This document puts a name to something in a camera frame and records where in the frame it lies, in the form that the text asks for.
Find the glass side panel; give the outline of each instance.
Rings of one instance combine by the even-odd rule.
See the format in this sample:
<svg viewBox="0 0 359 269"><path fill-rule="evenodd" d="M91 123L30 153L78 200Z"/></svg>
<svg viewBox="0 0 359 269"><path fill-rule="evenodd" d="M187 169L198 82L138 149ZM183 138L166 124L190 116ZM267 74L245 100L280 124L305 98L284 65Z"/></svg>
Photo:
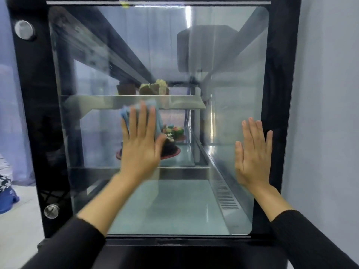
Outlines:
<svg viewBox="0 0 359 269"><path fill-rule="evenodd" d="M241 120L261 116L267 10L53 6L49 21L74 213L121 170L120 109L151 100L176 153L163 151L110 234L248 234L234 143Z"/></svg>

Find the vent grille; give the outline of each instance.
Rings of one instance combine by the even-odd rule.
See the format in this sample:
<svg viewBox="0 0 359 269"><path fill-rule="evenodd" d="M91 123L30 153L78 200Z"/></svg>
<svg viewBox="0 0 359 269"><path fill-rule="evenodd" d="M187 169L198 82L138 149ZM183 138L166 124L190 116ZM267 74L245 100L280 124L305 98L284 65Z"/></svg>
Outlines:
<svg viewBox="0 0 359 269"><path fill-rule="evenodd" d="M238 209L238 204L234 200L224 181L219 180L216 182L216 193L222 209Z"/></svg>

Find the display case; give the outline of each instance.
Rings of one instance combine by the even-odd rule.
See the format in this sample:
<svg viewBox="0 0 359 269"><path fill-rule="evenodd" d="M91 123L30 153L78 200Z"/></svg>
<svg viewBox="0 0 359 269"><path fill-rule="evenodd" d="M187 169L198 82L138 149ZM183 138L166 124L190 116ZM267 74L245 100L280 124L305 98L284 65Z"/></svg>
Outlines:
<svg viewBox="0 0 359 269"><path fill-rule="evenodd" d="M270 240L236 181L234 144L248 117L273 130L281 189L300 0L26 2L8 6L46 238L121 170L120 109L151 100L183 129L180 153L132 194L108 239Z"/></svg>

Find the metal knob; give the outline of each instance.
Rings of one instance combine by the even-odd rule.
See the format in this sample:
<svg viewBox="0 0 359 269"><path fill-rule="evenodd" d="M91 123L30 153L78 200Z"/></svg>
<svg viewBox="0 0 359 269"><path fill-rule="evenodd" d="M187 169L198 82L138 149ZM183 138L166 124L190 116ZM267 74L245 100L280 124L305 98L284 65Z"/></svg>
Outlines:
<svg viewBox="0 0 359 269"><path fill-rule="evenodd" d="M44 215L49 219L55 219L59 216L59 211L60 208L57 205L51 204L44 209Z"/></svg>
<svg viewBox="0 0 359 269"><path fill-rule="evenodd" d="M31 40L35 37L35 29L31 23L20 20L15 23L15 34L24 40Z"/></svg>

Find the black sweater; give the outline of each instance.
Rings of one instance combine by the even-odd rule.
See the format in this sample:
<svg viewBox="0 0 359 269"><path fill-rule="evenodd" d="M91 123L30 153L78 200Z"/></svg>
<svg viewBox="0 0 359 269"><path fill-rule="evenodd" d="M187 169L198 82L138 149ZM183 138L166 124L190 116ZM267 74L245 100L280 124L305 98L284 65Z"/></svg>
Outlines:
<svg viewBox="0 0 359 269"><path fill-rule="evenodd" d="M281 213L271 227L295 269L359 269L298 211ZM74 217L22 269L90 269L104 244L95 227Z"/></svg>

